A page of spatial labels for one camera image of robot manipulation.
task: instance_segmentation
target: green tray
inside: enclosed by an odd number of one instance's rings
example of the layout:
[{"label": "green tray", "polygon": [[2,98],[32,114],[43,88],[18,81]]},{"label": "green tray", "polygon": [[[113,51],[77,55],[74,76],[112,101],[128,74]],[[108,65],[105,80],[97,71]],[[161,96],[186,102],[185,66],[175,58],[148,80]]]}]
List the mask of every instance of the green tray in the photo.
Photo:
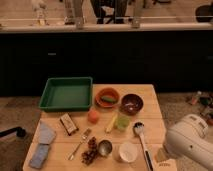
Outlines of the green tray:
[{"label": "green tray", "polygon": [[92,105],[92,78],[49,78],[39,108],[46,112],[88,111]]}]

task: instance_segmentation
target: cabinet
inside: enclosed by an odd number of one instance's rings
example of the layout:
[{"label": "cabinet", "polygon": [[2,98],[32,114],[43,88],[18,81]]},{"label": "cabinet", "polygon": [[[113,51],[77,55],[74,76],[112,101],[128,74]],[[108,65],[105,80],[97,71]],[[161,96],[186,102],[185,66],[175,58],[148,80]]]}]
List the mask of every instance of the cabinet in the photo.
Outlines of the cabinet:
[{"label": "cabinet", "polygon": [[41,95],[47,78],[212,90],[212,31],[1,34],[0,95]]}]

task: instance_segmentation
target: sponge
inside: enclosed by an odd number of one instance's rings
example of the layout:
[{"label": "sponge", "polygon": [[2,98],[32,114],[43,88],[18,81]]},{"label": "sponge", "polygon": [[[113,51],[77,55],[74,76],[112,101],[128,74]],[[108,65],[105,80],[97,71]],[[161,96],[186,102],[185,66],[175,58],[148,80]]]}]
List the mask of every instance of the sponge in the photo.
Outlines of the sponge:
[{"label": "sponge", "polygon": [[159,163],[168,160],[169,155],[164,148],[160,148],[154,158],[156,162]]}]

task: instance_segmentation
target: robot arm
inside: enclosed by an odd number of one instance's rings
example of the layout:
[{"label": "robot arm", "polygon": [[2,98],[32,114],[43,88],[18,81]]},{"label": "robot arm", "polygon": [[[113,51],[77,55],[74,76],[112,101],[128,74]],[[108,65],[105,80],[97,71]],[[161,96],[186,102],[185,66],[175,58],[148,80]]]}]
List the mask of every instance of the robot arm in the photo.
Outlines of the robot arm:
[{"label": "robot arm", "polygon": [[43,0],[31,0],[31,4],[34,11],[46,8],[46,4],[44,3]]},{"label": "robot arm", "polygon": [[46,25],[45,8],[46,4],[43,0],[31,0],[33,10],[37,13],[39,25]]},{"label": "robot arm", "polygon": [[167,130],[164,155],[167,159],[184,155],[208,170],[213,170],[213,144],[203,139],[207,131],[208,125],[202,118],[187,115]]}]

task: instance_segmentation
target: glass cup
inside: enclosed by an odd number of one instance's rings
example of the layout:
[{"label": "glass cup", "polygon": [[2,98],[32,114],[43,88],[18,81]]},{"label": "glass cup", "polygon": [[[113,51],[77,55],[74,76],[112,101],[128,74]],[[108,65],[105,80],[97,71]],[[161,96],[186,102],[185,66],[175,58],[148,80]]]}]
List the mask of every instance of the glass cup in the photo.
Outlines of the glass cup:
[{"label": "glass cup", "polygon": [[124,114],[118,114],[118,117],[115,121],[115,127],[120,131],[125,131],[128,127],[130,119]]}]

